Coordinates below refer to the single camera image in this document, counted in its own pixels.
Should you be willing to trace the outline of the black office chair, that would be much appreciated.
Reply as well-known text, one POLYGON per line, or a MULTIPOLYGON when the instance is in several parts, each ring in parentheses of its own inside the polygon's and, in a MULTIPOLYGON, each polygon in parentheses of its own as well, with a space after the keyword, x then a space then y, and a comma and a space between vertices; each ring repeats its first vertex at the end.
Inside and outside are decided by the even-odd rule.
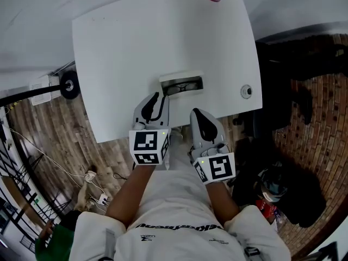
POLYGON ((311 54, 285 54, 271 45, 257 42, 262 108, 239 114, 235 126, 244 126, 248 137, 260 138, 286 127, 291 120, 292 105, 300 107, 300 117, 306 125, 313 115, 313 96, 305 87, 294 91, 291 80, 304 82, 325 74, 342 73, 348 77, 348 46, 328 45, 311 54))

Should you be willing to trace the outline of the person's right forearm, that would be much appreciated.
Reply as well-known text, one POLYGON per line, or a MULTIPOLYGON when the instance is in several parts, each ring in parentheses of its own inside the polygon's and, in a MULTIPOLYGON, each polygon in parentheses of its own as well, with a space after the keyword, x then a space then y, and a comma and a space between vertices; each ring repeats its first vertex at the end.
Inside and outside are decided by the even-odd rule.
POLYGON ((224 182, 209 183, 206 189, 214 214, 222 226, 240 213, 240 208, 231 198, 224 182))

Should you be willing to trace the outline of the red bag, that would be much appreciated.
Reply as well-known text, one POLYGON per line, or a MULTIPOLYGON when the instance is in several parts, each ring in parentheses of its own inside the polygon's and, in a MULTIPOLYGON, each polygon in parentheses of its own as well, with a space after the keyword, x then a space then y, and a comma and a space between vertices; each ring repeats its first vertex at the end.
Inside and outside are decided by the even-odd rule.
POLYGON ((277 209, 276 206, 270 204, 270 202, 265 199, 256 200, 256 206, 265 218, 272 217, 277 209))

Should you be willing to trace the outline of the white glasses case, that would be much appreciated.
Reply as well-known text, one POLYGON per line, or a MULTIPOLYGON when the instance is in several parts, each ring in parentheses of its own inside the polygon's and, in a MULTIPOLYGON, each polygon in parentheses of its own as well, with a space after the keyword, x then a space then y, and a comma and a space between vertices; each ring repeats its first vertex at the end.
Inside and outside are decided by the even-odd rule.
POLYGON ((181 71, 181 72, 162 75, 159 77, 159 82, 161 85, 163 95, 168 96, 169 99, 198 95, 202 93, 204 89, 203 78, 202 78, 203 75, 204 73, 200 70, 181 71), (188 83, 188 82, 197 82, 199 84, 198 90, 180 92, 178 94, 174 94, 171 96, 166 94, 166 89, 169 86, 179 84, 179 83, 188 83))

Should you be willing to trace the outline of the person's light trousers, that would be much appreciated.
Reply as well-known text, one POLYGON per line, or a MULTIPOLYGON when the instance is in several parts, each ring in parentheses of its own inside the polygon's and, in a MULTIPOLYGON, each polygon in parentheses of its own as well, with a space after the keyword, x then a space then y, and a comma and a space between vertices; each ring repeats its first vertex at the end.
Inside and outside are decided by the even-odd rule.
POLYGON ((168 165, 170 171, 182 171, 195 174, 196 171, 190 163, 189 145, 184 139, 177 139, 170 137, 170 146, 168 148, 166 157, 168 158, 168 165))

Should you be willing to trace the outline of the person's left forearm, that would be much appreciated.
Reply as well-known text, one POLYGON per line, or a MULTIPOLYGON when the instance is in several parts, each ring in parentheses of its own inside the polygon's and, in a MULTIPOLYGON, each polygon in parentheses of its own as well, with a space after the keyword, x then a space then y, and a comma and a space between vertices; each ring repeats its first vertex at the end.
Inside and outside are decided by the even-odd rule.
POLYGON ((155 165, 136 166, 114 196, 105 215, 123 223, 127 228, 134 221, 142 196, 155 168, 155 165))

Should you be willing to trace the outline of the black metal rack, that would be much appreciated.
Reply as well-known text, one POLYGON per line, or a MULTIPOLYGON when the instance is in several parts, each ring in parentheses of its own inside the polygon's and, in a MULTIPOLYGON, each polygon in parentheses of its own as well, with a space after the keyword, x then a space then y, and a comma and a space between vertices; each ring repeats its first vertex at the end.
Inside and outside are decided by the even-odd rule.
POLYGON ((0 196, 9 204, 5 213, 20 231, 20 243, 33 249, 48 220, 60 222, 71 200, 59 193, 49 198, 42 193, 34 177, 36 167, 42 163, 43 154, 22 158, 22 147, 9 130, 8 111, 0 107, 0 196))

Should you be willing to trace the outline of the black coat rack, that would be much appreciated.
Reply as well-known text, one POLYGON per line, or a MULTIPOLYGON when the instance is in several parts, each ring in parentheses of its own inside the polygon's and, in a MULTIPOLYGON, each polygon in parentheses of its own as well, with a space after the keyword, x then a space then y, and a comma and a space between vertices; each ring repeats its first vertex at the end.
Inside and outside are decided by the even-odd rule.
POLYGON ((38 89, 29 90, 29 91, 17 93, 14 95, 10 95, 4 98, 0 98, 0 107, 5 107, 6 105, 9 105, 10 103, 15 103, 23 99, 51 93, 54 91, 60 91, 63 97, 69 100, 76 98, 80 94, 80 87, 79 87, 77 73, 75 71, 65 72, 62 75, 58 85, 41 87, 38 89))

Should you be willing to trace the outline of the black eyeglasses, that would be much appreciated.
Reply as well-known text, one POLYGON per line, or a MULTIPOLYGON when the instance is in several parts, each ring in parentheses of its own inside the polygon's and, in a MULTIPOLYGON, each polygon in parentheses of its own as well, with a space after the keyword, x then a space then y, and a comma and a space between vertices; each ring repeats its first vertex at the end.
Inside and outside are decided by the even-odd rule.
POLYGON ((179 83, 171 85, 166 89, 166 94, 171 96, 185 91, 198 90, 199 84, 197 82, 179 83))

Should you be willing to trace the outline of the white table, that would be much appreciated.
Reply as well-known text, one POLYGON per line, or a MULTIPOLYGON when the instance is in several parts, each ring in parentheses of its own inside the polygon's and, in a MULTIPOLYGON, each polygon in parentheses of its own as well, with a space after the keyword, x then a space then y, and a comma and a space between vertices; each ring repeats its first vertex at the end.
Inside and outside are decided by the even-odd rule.
POLYGON ((72 22, 79 85, 97 142, 128 136, 135 107, 159 77, 204 73, 203 92, 170 100, 171 127, 192 109, 220 118, 262 107, 254 36, 243 0, 121 0, 72 22), (249 99, 240 89, 252 88, 249 99))

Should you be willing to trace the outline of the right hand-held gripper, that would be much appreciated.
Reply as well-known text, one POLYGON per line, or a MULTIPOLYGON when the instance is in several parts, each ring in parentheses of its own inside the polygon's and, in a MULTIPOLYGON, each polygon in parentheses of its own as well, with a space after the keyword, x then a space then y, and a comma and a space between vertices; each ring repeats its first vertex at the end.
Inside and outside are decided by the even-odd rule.
POLYGON ((192 147, 190 162, 204 185, 235 177, 234 153, 226 141, 221 122, 212 114, 194 108, 190 113, 192 147))

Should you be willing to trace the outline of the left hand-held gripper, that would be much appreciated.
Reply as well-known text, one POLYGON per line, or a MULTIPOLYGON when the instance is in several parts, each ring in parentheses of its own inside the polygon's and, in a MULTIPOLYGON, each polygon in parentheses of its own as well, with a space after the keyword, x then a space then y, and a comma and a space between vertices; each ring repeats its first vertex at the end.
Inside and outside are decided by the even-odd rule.
POLYGON ((158 97, 159 92, 148 95, 134 110, 129 148, 136 165, 161 165, 169 149, 169 97, 162 97, 153 113, 158 97))

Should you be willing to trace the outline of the person's white shirt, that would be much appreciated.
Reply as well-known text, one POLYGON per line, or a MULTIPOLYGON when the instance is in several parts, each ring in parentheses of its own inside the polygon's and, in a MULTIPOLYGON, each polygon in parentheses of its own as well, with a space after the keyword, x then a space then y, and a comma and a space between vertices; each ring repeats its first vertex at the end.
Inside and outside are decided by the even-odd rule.
POLYGON ((291 261, 256 206, 222 226, 197 173, 155 171, 129 227, 95 213, 77 220, 69 261, 291 261))

